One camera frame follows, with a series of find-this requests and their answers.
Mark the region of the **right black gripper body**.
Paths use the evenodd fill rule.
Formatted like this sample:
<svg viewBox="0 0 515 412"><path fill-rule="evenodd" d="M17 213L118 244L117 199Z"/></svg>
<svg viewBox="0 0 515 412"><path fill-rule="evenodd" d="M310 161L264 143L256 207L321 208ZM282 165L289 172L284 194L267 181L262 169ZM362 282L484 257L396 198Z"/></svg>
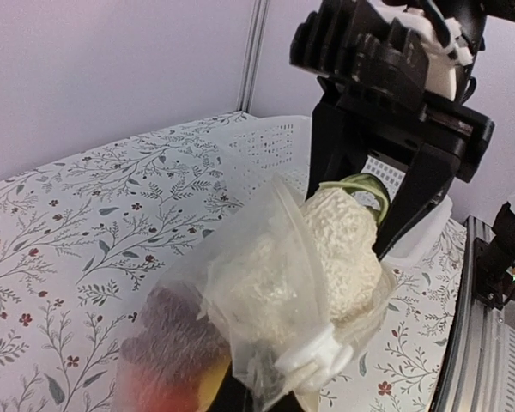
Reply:
<svg viewBox="0 0 515 412"><path fill-rule="evenodd" d="M380 5L404 7L407 1L383 1ZM387 106L370 94L355 96L342 91L332 80L317 76L323 89L320 102L328 103L347 113L352 113L359 124L373 136L388 134L398 140L414 138L419 143L429 143L458 157L459 167L454 179L469 181L473 178L486 152L494 132L494 122L465 106L476 88L472 70L476 57L484 48L483 32L489 13L484 1L433 1L444 17L454 17L462 25L463 35L474 54L471 66L457 73L458 93L454 101L427 93L415 112Z"/></svg>

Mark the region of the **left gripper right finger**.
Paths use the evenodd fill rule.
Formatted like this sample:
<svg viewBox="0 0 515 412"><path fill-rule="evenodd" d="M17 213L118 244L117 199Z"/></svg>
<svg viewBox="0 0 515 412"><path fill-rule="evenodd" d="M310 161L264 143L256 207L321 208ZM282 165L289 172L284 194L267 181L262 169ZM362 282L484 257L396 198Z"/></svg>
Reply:
<svg viewBox="0 0 515 412"><path fill-rule="evenodd" d="M268 407L265 412L304 412L304 410L295 396L295 393L291 391L287 395L282 396L281 399L272 406Z"/></svg>

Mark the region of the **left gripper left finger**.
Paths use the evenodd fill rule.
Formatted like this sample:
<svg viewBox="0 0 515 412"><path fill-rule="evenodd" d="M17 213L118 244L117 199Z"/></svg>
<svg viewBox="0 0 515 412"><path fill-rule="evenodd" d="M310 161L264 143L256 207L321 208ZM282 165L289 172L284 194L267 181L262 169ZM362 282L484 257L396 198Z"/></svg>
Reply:
<svg viewBox="0 0 515 412"><path fill-rule="evenodd" d="M252 412L251 392L232 374L229 366L208 412Z"/></svg>

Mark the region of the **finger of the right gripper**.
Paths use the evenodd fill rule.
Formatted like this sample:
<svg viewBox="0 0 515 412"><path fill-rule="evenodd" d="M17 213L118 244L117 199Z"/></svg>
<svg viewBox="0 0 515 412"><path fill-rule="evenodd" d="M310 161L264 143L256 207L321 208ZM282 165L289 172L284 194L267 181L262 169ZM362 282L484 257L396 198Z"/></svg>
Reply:
<svg viewBox="0 0 515 412"><path fill-rule="evenodd" d="M424 144L416 152L377 232L373 250L380 261L446 192L458 167L457 156L432 145Z"/></svg>
<svg viewBox="0 0 515 412"><path fill-rule="evenodd" d="M338 181L359 173L368 158L358 119L320 102L312 112L310 172L306 198L322 182Z"/></svg>

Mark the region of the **yellow lemon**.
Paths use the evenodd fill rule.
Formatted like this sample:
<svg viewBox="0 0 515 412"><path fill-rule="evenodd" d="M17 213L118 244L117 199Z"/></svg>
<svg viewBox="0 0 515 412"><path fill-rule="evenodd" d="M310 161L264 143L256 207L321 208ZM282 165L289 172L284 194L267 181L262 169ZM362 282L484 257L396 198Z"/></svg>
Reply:
<svg viewBox="0 0 515 412"><path fill-rule="evenodd" d="M201 374L197 392L201 409L210 406L215 400L230 363L229 357L220 359Z"/></svg>

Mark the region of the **white plastic basket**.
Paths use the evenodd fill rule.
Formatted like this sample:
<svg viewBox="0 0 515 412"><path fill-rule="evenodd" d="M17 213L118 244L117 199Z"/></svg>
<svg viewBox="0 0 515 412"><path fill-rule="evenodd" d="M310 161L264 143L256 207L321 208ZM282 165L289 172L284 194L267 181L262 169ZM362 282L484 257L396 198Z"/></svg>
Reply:
<svg viewBox="0 0 515 412"><path fill-rule="evenodd" d="M451 219L443 151L414 138L373 136L353 117L260 118L227 127L217 140L231 157L225 171L242 201L276 173L296 191L297 204L329 188L375 197L373 251L385 265L419 264Z"/></svg>

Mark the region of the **clear zip top bag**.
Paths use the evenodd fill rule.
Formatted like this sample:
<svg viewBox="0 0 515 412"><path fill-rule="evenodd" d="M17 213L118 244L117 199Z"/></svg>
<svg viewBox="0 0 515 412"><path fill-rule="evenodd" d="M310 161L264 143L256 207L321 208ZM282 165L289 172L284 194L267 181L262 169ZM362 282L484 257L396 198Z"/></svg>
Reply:
<svg viewBox="0 0 515 412"><path fill-rule="evenodd" d="M384 322L373 251L390 205L365 173L302 199L274 177L149 292L121 343L116 411L270 411L319 392Z"/></svg>

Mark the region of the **purple grape bunch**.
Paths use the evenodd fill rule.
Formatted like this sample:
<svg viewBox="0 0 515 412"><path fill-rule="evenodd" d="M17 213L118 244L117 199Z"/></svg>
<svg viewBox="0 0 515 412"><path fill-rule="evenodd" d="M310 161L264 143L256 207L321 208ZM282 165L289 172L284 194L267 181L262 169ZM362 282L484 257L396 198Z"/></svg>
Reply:
<svg viewBox="0 0 515 412"><path fill-rule="evenodd" d="M165 384L186 383L211 367L227 367L229 345L201 315L200 304L200 294L188 283L153 288L138 314L140 330L121 345L122 359Z"/></svg>

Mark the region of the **red bell pepper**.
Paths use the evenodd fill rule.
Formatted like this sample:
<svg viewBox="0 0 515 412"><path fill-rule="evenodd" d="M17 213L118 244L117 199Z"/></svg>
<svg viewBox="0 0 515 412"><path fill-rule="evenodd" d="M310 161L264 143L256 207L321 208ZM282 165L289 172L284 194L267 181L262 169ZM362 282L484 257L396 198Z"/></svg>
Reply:
<svg viewBox="0 0 515 412"><path fill-rule="evenodd" d="M116 411L198 411L197 391L190 385L129 380L114 402Z"/></svg>

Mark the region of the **white cauliflower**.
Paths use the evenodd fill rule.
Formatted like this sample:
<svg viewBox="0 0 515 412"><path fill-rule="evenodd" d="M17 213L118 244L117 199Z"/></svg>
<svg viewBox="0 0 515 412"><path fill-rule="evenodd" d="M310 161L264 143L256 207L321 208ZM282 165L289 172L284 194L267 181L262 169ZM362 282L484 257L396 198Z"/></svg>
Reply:
<svg viewBox="0 0 515 412"><path fill-rule="evenodd" d="M285 370L344 367L391 294L373 251L375 197L329 188L302 204L273 180L246 205L208 267L202 310L229 336L264 342Z"/></svg>

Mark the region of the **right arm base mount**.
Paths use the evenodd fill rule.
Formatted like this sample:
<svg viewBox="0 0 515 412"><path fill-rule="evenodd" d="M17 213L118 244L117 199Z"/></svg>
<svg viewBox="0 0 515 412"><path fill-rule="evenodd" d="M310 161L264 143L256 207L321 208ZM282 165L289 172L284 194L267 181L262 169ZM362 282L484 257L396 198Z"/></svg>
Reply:
<svg viewBox="0 0 515 412"><path fill-rule="evenodd" d="M474 296L491 309L515 301L515 213L504 203L492 227L494 238L476 239Z"/></svg>

